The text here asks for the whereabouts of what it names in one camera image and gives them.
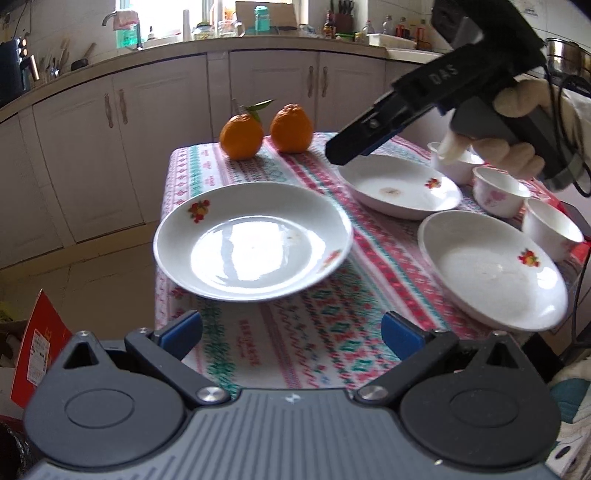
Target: patterned tablecloth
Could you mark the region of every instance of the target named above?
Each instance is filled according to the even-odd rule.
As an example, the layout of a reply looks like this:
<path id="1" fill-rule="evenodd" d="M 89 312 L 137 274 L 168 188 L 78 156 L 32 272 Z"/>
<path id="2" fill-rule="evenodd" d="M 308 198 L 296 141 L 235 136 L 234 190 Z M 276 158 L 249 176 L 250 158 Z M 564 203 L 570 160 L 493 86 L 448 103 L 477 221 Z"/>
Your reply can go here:
<path id="1" fill-rule="evenodd" d="M 266 138 L 249 161 L 228 161 L 219 144 L 181 148 L 170 158 L 163 217 L 207 190 L 271 180 L 323 193 L 347 211 L 355 228 L 352 252 L 334 274 L 299 294 L 266 303 L 202 299 L 157 271 L 157 327 L 188 309 L 198 310 L 203 339 L 184 362 L 233 393 L 238 386 L 356 388 L 367 383 L 398 361 L 381 341 L 380 320 L 387 310 L 425 330 L 453 330 L 461 338 L 480 338 L 489 331 L 443 295 L 418 249 L 419 222 L 386 217 L 351 197 L 324 156 L 330 136 L 315 134 L 301 155 L 281 155 Z M 376 153 L 429 162 L 426 151 L 398 137 Z M 530 189 L 555 201 L 534 184 Z M 483 213 L 471 187 L 462 192 L 460 209 Z"/>

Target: red floral pattern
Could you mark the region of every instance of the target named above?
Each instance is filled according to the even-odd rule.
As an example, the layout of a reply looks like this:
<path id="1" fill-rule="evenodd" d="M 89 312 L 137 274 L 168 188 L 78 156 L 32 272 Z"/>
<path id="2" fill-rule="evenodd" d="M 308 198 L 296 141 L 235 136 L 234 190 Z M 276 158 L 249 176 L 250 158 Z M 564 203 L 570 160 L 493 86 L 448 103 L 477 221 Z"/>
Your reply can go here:
<path id="1" fill-rule="evenodd" d="M 435 177 L 433 177 L 432 179 L 427 180 L 427 183 L 425 184 L 425 186 L 429 190 L 438 189 L 441 186 L 441 181 L 439 179 L 436 179 Z"/>
<path id="2" fill-rule="evenodd" d="M 204 200 L 202 202 L 196 202 L 191 205 L 189 209 L 189 213 L 191 214 L 191 218 L 195 223 L 199 223 L 201 220 L 205 218 L 209 211 L 209 200 Z"/>
<path id="3" fill-rule="evenodd" d="M 535 253 L 533 253 L 528 248 L 523 250 L 521 252 L 521 255 L 518 256 L 517 258 L 519 258 L 519 261 L 521 263 L 523 263 L 524 265 L 527 265 L 528 267 L 539 267 L 540 266 L 540 261 L 538 260 L 538 257 L 536 257 Z"/>

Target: plate with red floral pattern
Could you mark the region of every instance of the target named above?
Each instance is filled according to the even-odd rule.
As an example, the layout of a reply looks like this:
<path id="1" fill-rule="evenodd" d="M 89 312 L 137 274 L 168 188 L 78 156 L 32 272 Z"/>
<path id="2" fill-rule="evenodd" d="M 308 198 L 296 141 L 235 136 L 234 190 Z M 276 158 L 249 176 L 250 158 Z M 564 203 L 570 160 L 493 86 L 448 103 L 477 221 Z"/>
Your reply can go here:
<path id="1" fill-rule="evenodd" d="M 558 268 L 508 223 L 473 212 L 436 213 L 419 227 L 418 244 L 448 298 L 491 328 L 540 332 L 566 314 Z"/>
<path id="2" fill-rule="evenodd" d="M 168 278 L 196 295 L 264 301 L 326 278 L 352 244 L 351 222 L 329 198 L 259 181 L 184 202 L 158 227 L 154 256 Z"/>
<path id="3" fill-rule="evenodd" d="M 462 201 L 462 192 L 446 176 L 403 158 L 360 155 L 339 167 L 339 174 L 358 202 L 396 218 L 423 220 Z"/>

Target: cabinet door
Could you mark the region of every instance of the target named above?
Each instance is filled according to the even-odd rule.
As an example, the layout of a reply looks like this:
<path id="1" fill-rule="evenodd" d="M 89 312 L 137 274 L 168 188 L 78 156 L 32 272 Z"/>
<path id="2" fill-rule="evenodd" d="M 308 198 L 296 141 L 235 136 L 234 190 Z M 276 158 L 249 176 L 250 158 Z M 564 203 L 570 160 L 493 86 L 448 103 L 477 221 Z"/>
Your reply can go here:
<path id="1" fill-rule="evenodd" d="M 0 124 L 0 268 L 60 248 L 22 138 L 18 117 Z"/>
<path id="2" fill-rule="evenodd" d="M 41 149 L 77 242 L 142 223 L 110 77 L 33 107 Z"/>
<path id="3" fill-rule="evenodd" d="M 212 141 L 206 56 L 113 75 L 121 137 L 146 222 L 159 220 L 170 154 Z"/>
<path id="4" fill-rule="evenodd" d="M 265 133 L 275 114 L 289 103 L 301 105 L 314 122 L 318 54 L 264 50 L 230 53 L 232 97 L 239 105 L 275 101 L 259 111 Z"/>
<path id="5" fill-rule="evenodd" d="M 392 84 L 407 73 L 419 68 L 420 65 L 404 61 L 386 61 L 386 82 L 384 92 L 392 90 Z"/>
<path id="6" fill-rule="evenodd" d="M 340 53 L 321 53 L 316 129 L 338 132 L 384 93 L 386 62 Z"/>

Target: bowl with pink flower pattern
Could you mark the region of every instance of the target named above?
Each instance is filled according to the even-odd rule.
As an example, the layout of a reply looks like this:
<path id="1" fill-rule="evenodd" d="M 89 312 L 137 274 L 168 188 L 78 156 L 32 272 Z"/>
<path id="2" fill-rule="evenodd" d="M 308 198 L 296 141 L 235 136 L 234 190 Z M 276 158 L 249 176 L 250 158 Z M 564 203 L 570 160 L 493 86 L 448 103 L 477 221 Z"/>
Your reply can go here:
<path id="1" fill-rule="evenodd" d="M 523 207 L 524 200 L 531 197 L 526 185 L 495 168 L 476 167 L 474 178 L 476 203 L 496 217 L 514 217 Z"/>

